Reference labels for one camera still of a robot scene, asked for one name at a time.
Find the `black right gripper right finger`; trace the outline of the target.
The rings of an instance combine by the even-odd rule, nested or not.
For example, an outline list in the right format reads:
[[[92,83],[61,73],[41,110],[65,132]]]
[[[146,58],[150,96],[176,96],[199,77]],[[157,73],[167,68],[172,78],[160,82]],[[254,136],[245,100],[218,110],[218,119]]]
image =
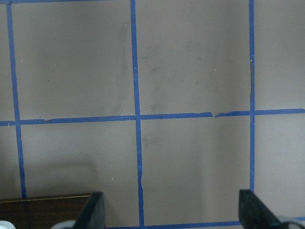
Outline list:
[[[239,190],[238,218],[244,229],[281,229],[282,222],[250,189]]]

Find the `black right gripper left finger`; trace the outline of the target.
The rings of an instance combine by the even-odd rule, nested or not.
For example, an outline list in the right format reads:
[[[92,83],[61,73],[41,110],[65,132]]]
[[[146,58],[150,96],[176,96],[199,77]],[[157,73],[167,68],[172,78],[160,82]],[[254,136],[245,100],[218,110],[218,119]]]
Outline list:
[[[75,229],[104,229],[105,203],[103,192],[93,192],[74,223]]]

